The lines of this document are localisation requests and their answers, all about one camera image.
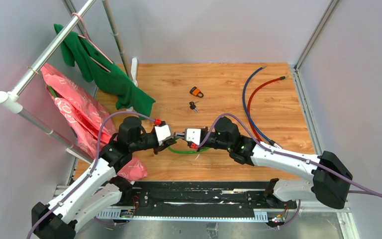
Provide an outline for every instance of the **blue cable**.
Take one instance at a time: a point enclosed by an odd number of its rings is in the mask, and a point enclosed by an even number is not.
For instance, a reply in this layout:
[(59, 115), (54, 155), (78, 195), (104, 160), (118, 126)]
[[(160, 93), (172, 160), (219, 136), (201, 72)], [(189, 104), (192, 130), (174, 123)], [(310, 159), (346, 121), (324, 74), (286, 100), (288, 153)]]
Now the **blue cable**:
[(247, 115), (247, 118), (248, 120), (250, 121), (250, 124), (252, 124), (254, 126), (254, 128), (256, 129), (257, 133), (259, 135), (261, 135), (268, 143), (271, 142), (271, 140), (265, 135), (263, 134), (259, 129), (258, 127), (256, 126), (256, 124), (254, 123), (253, 119), (251, 118), (250, 116), (250, 113), (248, 112), (248, 109), (247, 109), (247, 103), (245, 102), (245, 92), (247, 90), (247, 86), (248, 86), (248, 83), (250, 83), (251, 79), (261, 70), (263, 70), (264, 68), (266, 68), (266, 66), (262, 66), (260, 68), (258, 68), (253, 74), (251, 74), (250, 77), (248, 77), (248, 80), (247, 82), (245, 82), (245, 85), (244, 85), (244, 90), (242, 91), (242, 104), (244, 105), (244, 111), (245, 111), (245, 114)]

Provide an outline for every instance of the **wooden table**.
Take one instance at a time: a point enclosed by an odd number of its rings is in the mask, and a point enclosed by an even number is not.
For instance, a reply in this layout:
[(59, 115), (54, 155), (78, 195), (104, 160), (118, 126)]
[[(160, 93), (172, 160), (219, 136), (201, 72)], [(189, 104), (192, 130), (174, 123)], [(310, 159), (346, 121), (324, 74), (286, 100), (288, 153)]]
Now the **wooden table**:
[[(242, 89), (248, 77), (260, 66), (267, 65), (251, 80), (246, 99), (260, 84), (274, 78), (289, 78), (267, 85), (257, 92), (251, 104), (251, 116), (259, 129), (284, 149), (313, 153), (313, 147), (286, 63), (198, 63), (198, 64), (140, 64), (138, 86), (156, 102), (151, 117), (168, 123), (173, 131), (183, 132), (186, 127), (210, 127), (221, 113), (232, 113), (249, 128), (242, 106)], [(189, 91), (197, 86), (204, 93), (202, 99)], [(116, 96), (98, 92), (97, 99), (116, 112)], [(199, 101), (195, 113), (189, 108), (190, 101)], [(116, 116), (118, 127), (126, 116)], [(152, 124), (143, 121), (146, 130)], [(239, 126), (242, 134), (247, 135)], [(186, 143), (178, 140), (172, 148), (189, 150)], [(175, 154), (167, 149), (154, 155), (152, 150), (134, 153), (147, 167), (149, 176), (143, 180), (227, 180), (268, 181), (272, 178), (294, 179), (296, 176), (268, 167), (240, 165), (222, 150), (210, 149), (200, 154)], [(87, 168), (79, 162), (76, 178)]]

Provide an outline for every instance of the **bunch of keys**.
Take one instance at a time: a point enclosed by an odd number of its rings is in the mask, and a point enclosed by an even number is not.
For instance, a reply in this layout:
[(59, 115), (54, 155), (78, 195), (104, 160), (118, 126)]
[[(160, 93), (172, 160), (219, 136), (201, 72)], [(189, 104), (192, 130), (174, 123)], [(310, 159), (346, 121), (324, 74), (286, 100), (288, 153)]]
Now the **bunch of keys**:
[(196, 102), (191, 101), (190, 102), (190, 109), (193, 110), (196, 113), (198, 113), (197, 106), (195, 106), (197, 103), (198, 103), (198, 101), (196, 101)]

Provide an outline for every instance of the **green shirt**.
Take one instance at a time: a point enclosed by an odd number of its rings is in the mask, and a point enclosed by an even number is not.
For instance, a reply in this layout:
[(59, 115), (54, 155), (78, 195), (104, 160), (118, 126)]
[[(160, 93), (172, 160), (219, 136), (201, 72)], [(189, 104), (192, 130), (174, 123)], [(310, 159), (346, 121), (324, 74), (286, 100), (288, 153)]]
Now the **green shirt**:
[[(59, 33), (63, 26), (54, 24), (54, 28), (56, 33)], [(134, 107), (135, 111), (150, 116), (155, 100), (136, 87), (115, 63), (110, 63), (86, 39), (71, 31), (61, 44), (61, 49), (64, 62), (72, 67), (76, 62), (85, 81), (94, 80), (101, 91), (118, 96), (117, 109)], [(99, 66), (92, 58), (110, 72)]]

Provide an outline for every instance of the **gray wall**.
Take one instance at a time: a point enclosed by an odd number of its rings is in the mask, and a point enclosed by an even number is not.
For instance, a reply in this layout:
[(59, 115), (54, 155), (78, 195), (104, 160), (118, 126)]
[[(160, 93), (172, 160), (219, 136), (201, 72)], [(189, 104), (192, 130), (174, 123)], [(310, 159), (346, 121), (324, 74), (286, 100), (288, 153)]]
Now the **gray wall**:
[[(142, 63), (295, 63), (329, 2), (109, 0), (125, 52)], [(95, 43), (120, 62), (102, 4), (85, 20)]]
[[(9, 91), (55, 36), (52, 24), (68, 22), (60, 0), (0, 0), (0, 91)], [(78, 71), (62, 62), (58, 50), (50, 63), (81, 82)], [(85, 85), (92, 91), (93, 85)], [(65, 119), (35, 77), (19, 100), (27, 110), (74, 139)], [(31, 208), (51, 199), (64, 183), (73, 159), (54, 139), (0, 106), (0, 239), (25, 238)]]
[[(301, 73), (323, 148), (382, 192), (382, 1), (341, 1)], [(382, 199), (349, 205), (361, 238), (382, 238)]]

